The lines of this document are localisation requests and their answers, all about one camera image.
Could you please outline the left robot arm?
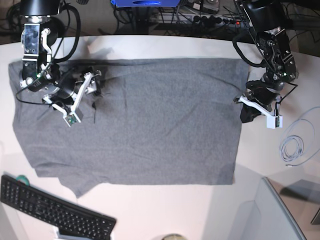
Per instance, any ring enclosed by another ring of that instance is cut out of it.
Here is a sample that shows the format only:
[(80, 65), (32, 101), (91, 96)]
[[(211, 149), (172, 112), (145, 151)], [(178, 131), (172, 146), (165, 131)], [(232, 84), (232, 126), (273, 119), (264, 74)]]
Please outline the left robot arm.
[[(234, 99), (243, 104), (240, 120), (250, 123), (264, 115), (270, 119), (272, 128), (278, 128), (282, 124), (279, 108), (284, 100), (281, 91), (285, 84), (291, 85), (298, 77), (285, 30), (285, 12), (278, 0), (236, 0), (234, 6), (245, 30), (233, 38), (233, 47), (248, 65), (265, 69), (259, 80), (248, 81), (245, 92)], [(251, 37), (261, 54), (260, 63), (248, 60), (239, 48), (238, 41), (245, 35)]]

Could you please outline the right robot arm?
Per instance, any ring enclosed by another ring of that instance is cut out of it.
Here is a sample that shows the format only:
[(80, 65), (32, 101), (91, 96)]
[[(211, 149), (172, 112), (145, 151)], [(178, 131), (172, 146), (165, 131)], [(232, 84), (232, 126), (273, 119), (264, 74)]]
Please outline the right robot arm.
[[(20, 15), (26, 18), (24, 30), (21, 34), (23, 46), (22, 71), (19, 84), (21, 89), (15, 94), (15, 98), (26, 103), (19, 95), (29, 90), (33, 93), (44, 91), (45, 96), (38, 103), (40, 106), (53, 106), (64, 110), (82, 99), (82, 94), (102, 93), (102, 80), (98, 79), (99, 71), (92, 67), (86, 72), (92, 75), (88, 83), (85, 82), (85, 73), (81, 79), (76, 80), (73, 75), (77, 72), (74, 66), (66, 72), (60, 71), (59, 64), (68, 61), (75, 53), (80, 40), (81, 17), (79, 11), (69, 3), (62, 0), (22, 0), (20, 2)], [(73, 46), (70, 52), (57, 58), (52, 51), (52, 45), (57, 39), (64, 40), (67, 27), (56, 16), (66, 11), (74, 14), (76, 32)]]

